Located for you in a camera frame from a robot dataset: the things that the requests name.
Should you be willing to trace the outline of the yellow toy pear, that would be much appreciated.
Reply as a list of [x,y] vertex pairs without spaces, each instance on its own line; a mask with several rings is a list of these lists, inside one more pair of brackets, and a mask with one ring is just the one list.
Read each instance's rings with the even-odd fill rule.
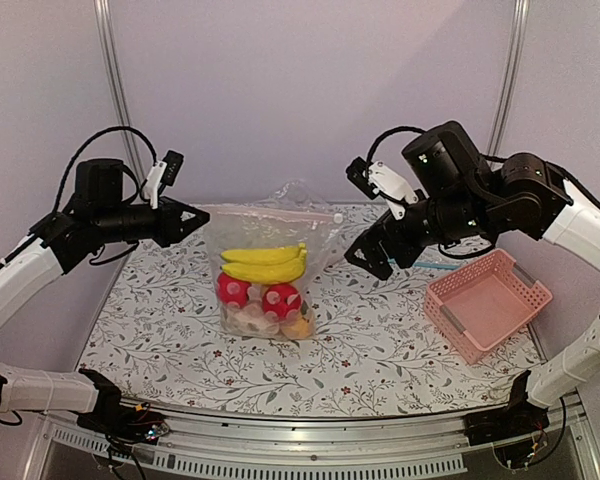
[[305,340],[314,334],[315,321],[312,317],[299,315],[297,319],[280,327],[281,333],[289,340]]

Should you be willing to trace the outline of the clear zip top bag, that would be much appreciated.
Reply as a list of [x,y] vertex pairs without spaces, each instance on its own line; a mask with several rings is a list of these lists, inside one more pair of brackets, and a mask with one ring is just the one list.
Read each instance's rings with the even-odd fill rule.
[[213,205],[203,234],[222,329],[269,340],[311,338],[309,287],[335,255],[343,223],[330,211]]

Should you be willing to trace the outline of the white toy cauliflower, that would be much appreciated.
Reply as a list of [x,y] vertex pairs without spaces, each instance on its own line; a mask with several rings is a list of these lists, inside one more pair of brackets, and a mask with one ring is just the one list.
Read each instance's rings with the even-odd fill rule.
[[274,338],[280,333],[279,325],[264,317],[260,310],[224,309],[221,326],[231,334],[246,337]]

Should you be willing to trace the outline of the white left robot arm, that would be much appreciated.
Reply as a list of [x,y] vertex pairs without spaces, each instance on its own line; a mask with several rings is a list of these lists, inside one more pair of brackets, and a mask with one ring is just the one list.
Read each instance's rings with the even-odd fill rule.
[[5,413],[69,411],[92,420],[108,434],[128,426],[130,408],[121,404],[121,392],[94,370],[64,373],[50,355],[35,359],[58,334],[62,352],[72,355],[86,330],[78,326],[94,313],[87,297],[77,303],[65,299],[78,284],[56,286],[72,270],[84,272],[84,260],[102,264],[104,247],[124,243],[135,250],[151,240],[170,247],[205,225],[208,213],[164,196],[184,163],[170,151],[154,163],[144,181],[124,196],[123,183],[133,172],[123,161],[111,158],[79,163],[75,187],[66,206],[55,205],[36,222],[12,252],[0,260],[0,416]]

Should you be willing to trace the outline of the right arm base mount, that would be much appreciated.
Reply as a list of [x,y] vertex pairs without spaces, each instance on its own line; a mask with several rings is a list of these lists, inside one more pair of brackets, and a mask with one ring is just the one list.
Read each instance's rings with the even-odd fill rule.
[[[538,434],[543,437],[549,426],[548,408],[532,405],[526,391],[529,370],[518,375],[512,384],[505,406],[469,413],[463,417],[464,435],[471,446],[504,441],[513,437]],[[496,460],[505,468],[517,470],[529,467],[536,458],[539,441],[526,440],[497,447]]]

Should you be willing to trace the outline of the red toy apple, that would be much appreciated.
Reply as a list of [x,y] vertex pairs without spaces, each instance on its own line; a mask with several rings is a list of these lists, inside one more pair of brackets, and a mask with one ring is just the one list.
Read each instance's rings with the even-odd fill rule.
[[295,318],[301,305],[299,291],[288,283],[269,286],[262,296],[265,316],[279,322]]

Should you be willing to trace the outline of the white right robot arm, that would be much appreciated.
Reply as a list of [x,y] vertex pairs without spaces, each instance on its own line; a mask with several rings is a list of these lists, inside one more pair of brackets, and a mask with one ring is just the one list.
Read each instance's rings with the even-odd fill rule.
[[421,190],[375,161],[378,142],[346,169],[361,192],[390,207],[348,248],[350,264],[386,280],[391,261],[409,268],[427,246],[451,246],[474,236],[495,242],[520,231],[600,272],[600,202],[570,172],[530,153],[501,159],[493,169],[495,159],[481,154],[456,121],[406,130],[416,137],[402,156]]

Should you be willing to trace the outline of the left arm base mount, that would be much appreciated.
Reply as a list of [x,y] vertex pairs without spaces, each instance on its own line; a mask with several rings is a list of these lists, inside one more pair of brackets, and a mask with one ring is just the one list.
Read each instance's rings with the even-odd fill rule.
[[80,369],[98,392],[91,412],[78,413],[77,425],[127,444],[156,445],[158,439],[170,432],[165,416],[153,411],[148,402],[135,407],[121,403],[121,390],[104,375],[91,369]]

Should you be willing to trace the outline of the yellow toy banana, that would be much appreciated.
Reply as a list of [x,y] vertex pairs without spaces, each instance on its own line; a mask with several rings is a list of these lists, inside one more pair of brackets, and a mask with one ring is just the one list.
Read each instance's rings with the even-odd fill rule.
[[306,271],[304,243],[267,249],[229,249],[221,253],[221,269],[246,282],[274,285],[293,282]]

